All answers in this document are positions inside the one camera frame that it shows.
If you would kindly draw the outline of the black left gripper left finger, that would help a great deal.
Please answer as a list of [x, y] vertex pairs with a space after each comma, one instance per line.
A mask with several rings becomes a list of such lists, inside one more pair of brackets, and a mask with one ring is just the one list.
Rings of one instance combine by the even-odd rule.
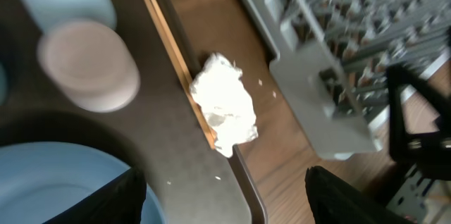
[[130, 168], [45, 224], [140, 223], [146, 190], [144, 173]]

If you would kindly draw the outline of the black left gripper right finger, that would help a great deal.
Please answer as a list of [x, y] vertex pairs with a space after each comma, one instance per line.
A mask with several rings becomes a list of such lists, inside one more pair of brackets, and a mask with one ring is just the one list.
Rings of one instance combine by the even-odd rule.
[[321, 166], [307, 169], [305, 188], [316, 224], [412, 224]]

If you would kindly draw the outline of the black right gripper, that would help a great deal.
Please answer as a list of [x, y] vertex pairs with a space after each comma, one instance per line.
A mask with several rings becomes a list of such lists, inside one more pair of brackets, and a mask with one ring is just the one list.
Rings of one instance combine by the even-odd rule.
[[[389, 154], [395, 165], [383, 177], [372, 198], [377, 205], [410, 223], [431, 222], [440, 212], [429, 206], [435, 186], [450, 180], [450, 100], [401, 65], [386, 70], [389, 104]], [[414, 132], [408, 128], [403, 91], [412, 87], [438, 114], [438, 128]]]

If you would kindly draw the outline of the blue plate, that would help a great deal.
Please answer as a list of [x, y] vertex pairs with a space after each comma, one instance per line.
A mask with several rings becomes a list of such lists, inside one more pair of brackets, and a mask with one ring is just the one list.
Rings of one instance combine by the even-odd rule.
[[[45, 223], [131, 167], [79, 144], [34, 142], [1, 148], [1, 222]], [[166, 222], [147, 185], [140, 223]]]

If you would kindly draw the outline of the white tissue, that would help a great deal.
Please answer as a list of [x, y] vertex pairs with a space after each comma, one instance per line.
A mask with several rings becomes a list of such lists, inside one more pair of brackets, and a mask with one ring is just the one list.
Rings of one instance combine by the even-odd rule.
[[259, 136], [253, 101], [242, 81], [242, 69], [223, 54], [212, 53], [190, 84], [208, 126], [216, 133], [216, 150], [230, 158], [233, 147]]

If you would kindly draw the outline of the grey dishwasher rack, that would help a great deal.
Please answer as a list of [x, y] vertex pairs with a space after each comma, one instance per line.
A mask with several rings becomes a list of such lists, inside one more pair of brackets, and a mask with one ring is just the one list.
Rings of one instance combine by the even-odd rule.
[[450, 56], [450, 0], [242, 0], [273, 52], [269, 70], [316, 155], [380, 151], [385, 69], [430, 78]]

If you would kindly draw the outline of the wooden chopstick inner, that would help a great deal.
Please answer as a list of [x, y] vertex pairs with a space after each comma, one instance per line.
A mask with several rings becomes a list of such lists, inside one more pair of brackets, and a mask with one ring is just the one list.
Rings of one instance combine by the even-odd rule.
[[180, 47], [178, 46], [178, 43], [175, 40], [171, 28], [166, 20], [166, 16], [161, 10], [161, 4], [158, 0], [144, 0], [144, 3], [149, 11], [152, 21], [155, 24], [156, 30], [168, 54], [173, 69], [175, 70], [180, 85], [182, 86], [182, 89], [190, 103], [208, 145], [211, 149], [215, 149], [214, 140], [216, 138], [216, 133], [207, 125], [200, 107], [196, 104], [190, 94], [192, 76], [183, 58]]

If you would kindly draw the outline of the wooden chopstick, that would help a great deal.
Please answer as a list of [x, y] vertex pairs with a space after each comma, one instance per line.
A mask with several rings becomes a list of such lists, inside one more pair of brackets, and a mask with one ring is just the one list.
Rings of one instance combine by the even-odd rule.
[[200, 72], [200, 64], [194, 55], [178, 14], [171, 0], [144, 0], [144, 3], [208, 145], [214, 149], [216, 133], [207, 125], [200, 106], [190, 94], [190, 84], [192, 78]]
[[178, 43], [175, 40], [171, 28], [166, 20], [166, 16], [161, 10], [161, 4], [158, 0], [144, 0], [144, 3], [149, 11], [152, 21], [155, 24], [156, 30], [168, 54], [173, 69], [175, 70], [180, 85], [182, 86], [182, 89], [190, 103], [208, 145], [211, 149], [215, 149], [214, 140], [216, 138], [216, 133], [207, 125], [200, 107], [196, 104], [190, 94], [192, 76], [183, 58], [180, 47], [178, 46]]

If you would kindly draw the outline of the wooden chopstick outer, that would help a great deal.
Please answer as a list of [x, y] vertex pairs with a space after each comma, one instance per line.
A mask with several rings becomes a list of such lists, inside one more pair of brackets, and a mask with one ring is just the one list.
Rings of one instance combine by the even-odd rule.
[[192, 78], [200, 72], [200, 64], [194, 55], [178, 14], [171, 0], [144, 0], [144, 3], [208, 145], [214, 149], [216, 133], [207, 125], [200, 106], [190, 94], [190, 84]]

